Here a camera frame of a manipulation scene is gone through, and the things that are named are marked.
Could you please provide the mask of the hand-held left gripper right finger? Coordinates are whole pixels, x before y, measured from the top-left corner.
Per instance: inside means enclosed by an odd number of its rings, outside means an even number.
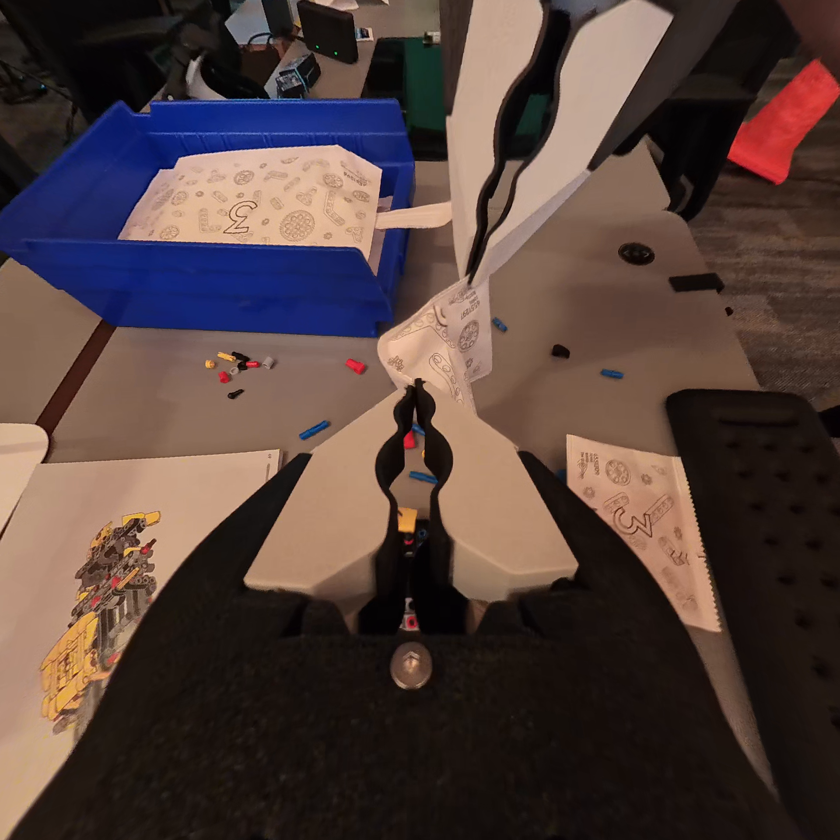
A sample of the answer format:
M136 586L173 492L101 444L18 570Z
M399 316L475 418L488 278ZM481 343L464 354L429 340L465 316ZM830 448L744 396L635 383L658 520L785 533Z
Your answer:
M415 562L422 632L462 634L471 602L571 581L579 564L516 445L429 382L415 380L415 411L436 479Z

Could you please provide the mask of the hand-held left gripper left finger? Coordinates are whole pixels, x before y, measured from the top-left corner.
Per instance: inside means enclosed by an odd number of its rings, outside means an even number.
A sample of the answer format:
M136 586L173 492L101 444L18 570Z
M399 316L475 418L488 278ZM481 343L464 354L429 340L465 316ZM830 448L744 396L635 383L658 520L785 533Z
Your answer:
M248 591L334 607L344 630L358 633L362 609L397 584L392 486L414 408L414 387L399 388L311 451L245 574Z

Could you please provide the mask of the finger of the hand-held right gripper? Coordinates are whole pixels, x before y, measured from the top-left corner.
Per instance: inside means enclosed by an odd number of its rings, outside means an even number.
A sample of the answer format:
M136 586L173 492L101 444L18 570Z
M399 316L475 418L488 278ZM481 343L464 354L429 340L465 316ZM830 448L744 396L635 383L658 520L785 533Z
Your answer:
M556 77L568 39L559 2L446 3L446 139L455 258L478 275L490 200L533 92Z
M551 128L516 173L472 279L499 270L589 177L593 156L673 19L653 2L628 1L575 32L559 70Z

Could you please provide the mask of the white printed paper bag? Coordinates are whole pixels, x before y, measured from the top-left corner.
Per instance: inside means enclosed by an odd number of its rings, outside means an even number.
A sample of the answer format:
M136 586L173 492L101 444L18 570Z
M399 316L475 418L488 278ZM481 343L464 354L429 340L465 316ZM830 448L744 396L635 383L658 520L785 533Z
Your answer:
M567 484L631 548L683 624L721 619L685 468L678 456L566 437Z
M473 413L473 384L492 370L490 285L460 280L378 340L397 389L423 380Z
M370 260L390 229L440 228L450 202L384 205L385 174L339 145L183 156L159 170L121 240L354 248Z

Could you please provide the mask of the instruction booklet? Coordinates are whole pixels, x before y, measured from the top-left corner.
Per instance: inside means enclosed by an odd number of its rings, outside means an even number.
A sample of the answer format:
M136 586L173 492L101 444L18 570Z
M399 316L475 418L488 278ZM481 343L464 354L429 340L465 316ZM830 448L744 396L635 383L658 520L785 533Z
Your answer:
M38 467L2 537L2 771L50 773L173 573L277 449Z

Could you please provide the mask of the blue plastic bin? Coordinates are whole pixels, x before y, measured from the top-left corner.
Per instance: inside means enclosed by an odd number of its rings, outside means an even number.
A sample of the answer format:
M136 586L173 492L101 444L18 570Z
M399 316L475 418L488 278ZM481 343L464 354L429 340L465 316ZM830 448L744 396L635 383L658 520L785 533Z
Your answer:
M392 209L408 208L415 160L395 99L118 102L2 211L2 251L115 327L373 338L395 320L406 229L384 231L373 269L339 246L120 239L153 178L181 158L337 144L378 166Z

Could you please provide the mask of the grey desk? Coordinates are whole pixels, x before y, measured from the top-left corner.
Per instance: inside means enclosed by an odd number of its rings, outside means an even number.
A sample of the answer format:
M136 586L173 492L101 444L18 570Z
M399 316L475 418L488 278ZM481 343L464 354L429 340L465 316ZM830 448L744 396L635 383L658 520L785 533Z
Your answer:
M567 434L673 455L666 396L758 389L724 313L729 299L672 291L669 277L708 265L665 205L640 144L604 163L491 280L491 310L508 331L493 330L492 372L474 385L478 414L547 466L564 465ZM630 242L652 248L654 262L622 261L617 251ZM552 357L556 343L568 360ZM276 364L241 371L218 352ZM353 373L348 358L367 371ZM606 379L602 369L625 376ZM330 438L392 390L372 339L117 329L52 433L48 461L268 449L290 459L314 445L300 430L328 419L317 439Z

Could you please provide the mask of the orange traffic cone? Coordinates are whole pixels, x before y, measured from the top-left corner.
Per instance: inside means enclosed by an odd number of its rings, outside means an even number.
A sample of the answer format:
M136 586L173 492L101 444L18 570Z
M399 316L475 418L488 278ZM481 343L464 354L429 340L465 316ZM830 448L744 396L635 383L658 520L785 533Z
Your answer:
M728 161L774 185L783 183L793 154L837 101L839 86L823 63L809 62L738 130Z

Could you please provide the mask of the black box green lights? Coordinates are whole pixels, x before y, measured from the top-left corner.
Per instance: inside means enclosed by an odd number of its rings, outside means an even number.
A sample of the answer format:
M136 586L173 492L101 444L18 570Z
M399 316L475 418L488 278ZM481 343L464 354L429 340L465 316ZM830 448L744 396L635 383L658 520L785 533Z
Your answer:
M301 36L321 56L352 65L359 59L354 16L349 11L311 1L298 1Z

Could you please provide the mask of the small black blue device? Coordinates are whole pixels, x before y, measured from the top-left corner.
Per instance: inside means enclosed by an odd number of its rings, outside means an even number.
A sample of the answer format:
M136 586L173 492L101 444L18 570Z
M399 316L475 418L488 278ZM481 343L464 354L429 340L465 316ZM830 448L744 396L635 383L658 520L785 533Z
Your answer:
M275 99L302 100L310 96L320 77L321 69L316 57L308 52L279 66L267 87Z

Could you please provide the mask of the black perforated pad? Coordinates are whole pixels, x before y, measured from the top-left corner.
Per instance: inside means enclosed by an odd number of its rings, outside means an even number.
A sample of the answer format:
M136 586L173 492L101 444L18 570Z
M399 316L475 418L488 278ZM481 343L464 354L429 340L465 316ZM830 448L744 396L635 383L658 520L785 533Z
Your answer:
M775 788L805 837L838 838L838 453L793 394L665 410Z

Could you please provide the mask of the white and black device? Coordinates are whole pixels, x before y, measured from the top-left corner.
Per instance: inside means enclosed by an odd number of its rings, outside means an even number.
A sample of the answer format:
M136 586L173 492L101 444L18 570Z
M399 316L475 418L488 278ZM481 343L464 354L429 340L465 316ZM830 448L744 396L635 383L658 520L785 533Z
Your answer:
M196 101L269 100L264 86L231 70L213 56L190 62L185 73L185 97Z

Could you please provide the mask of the white document stand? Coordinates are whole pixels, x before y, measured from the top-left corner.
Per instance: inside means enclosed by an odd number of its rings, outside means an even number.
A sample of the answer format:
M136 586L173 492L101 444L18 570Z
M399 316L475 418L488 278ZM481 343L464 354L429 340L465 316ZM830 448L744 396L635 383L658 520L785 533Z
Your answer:
M49 436L42 427L1 423L1 532L48 448Z

